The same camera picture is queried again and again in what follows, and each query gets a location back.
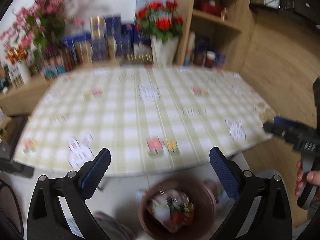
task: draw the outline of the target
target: hand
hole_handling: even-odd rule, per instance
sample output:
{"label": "hand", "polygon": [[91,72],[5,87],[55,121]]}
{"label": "hand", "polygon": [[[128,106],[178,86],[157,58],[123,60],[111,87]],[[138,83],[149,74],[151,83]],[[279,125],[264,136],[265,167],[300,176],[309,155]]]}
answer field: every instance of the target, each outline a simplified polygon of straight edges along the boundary
{"label": "hand", "polygon": [[[300,196],[301,194],[301,189],[303,187],[303,171],[302,171],[302,164],[301,161],[298,161],[297,163],[297,168],[298,168],[298,173],[297,173],[297,187],[295,190],[295,194],[297,197]],[[320,186],[320,171],[311,171],[307,175],[307,182],[309,182],[312,185]],[[317,190],[315,197],[313,198],[312,201],[318,201],[320,200],[320,191],[319,189]]]}

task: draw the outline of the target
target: flower arrangement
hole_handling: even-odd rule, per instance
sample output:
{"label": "flower arrangement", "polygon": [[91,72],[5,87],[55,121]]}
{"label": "flower arrangement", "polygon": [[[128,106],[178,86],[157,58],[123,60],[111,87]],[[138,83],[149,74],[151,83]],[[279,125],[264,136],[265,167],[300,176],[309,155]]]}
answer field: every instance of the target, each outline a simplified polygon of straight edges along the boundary
{"label": "flower arrangement", "polygon": [[[65,2],[67,0],[34,0],[30,8],[22,7],[15,14],[12,26],[0,35],[6,38],[4,47],[10,49],[11,42],[18,44],[21,49],[29,49],[31,43],[44,52],[62,38],[65,31]],[[76,17],[68,19],[76,25],[84,22]]]}
{"label": "flower arrangement", "polygon": [[158,40],[182,35],[183,19],[177,14],[178,4],[168,0],[164,6],[161,1],[153,1],[136,12],[136,29],[146,35],[155,35]]}
{"label": "flower arrangement", "polygon": [[20,45],[18,46],[18,48],[9,47],[5,52],[5,58],[7,60],[10,60],[12,65],[14,65],[16,62],[21,63],[22,61],[26,60],[29,55],[28,51],[23,49]]}

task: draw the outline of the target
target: metal screw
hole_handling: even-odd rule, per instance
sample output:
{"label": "metal screw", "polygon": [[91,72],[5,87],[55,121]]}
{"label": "metal screw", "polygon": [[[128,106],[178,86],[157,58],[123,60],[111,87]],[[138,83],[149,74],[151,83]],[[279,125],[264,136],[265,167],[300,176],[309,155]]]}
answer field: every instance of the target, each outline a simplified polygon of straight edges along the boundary
{"label": "metal screw", "polygon": [[252,176],[252,172],[251,171],[244,171],[243,175],[247,178],[250,178]]}
{"label": "metal screw", "polygon": [[39,177],[39,181],[44,181],[46,179],[46,176],[45,175],[41,175],[40,177]]}
{"label": "metal screw", "polygon": [[70,171],[69,173],[68,173],[68,177],[69,178],[73,178],[74,176],[76,176],[76,172],[75,171]]}
{"label": "metal screw", "polygon": [[281,177],[279,175],[274,175],[273,178],[275,181],[281,181]]}

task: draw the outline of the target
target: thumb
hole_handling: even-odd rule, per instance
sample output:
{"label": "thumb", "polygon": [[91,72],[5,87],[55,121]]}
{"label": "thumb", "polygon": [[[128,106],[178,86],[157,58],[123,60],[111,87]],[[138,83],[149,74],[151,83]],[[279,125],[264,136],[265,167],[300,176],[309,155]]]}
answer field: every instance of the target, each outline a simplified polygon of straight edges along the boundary
{"label": "thumb", "polygon": [[307,175],[307,182],[320,186],[320,171],[311,171]]}

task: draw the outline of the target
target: bunny print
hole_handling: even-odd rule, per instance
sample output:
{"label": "bunny print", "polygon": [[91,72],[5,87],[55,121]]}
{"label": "bunny print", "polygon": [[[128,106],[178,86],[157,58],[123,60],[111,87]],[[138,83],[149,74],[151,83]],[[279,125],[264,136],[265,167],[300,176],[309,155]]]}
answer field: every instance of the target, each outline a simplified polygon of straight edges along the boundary
{"label": "bunny print", "polygon": [[245,132],[241,128],[241,121],[235,120],[232,122],[226,119],[226,125],[230,127],[230,136],[234,141],[245,141]]}
{"label": "bunny print", "polygon": [[71,152],[68,155],[68,162],[72,166],[73,169],[77,170],[81,168],[81,166],[94,159],[94,156],[89,148],[92,144],[93,139],[90,133],[85,133],[80,138],[80,143],[74,138],[70,136],[68,139],[68,146]]}

